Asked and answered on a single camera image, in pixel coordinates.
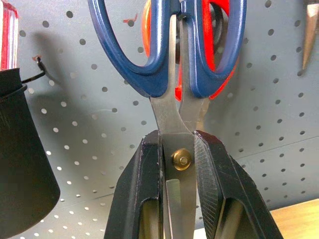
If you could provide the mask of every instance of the gray pegboard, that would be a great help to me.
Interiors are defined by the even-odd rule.
[[[44,221],[13,238],[102,238],[117,179],[141,138],[156,128],[150,103],[125,84],[108,60],[86,0],[10,2],[20,16],[21,77],[38,73],[32,60],[36,55],[50,74],[28,84],[26,97],[61,188],[61,201]],[[308,70],[297,76],[302,53],[296,50],[302,47],[305,24],[302,1],[272,1],[270,7],[265,2],[248,0],[247,39],[236,76],[211,103],[205,126],[246,166],[272,209],[318,197],[319,46],[317,41]],[[120,45],[139,65],[147,60],[138,51],[144,4],[106,1]],[[136,13],[133,27],[123,23]]]

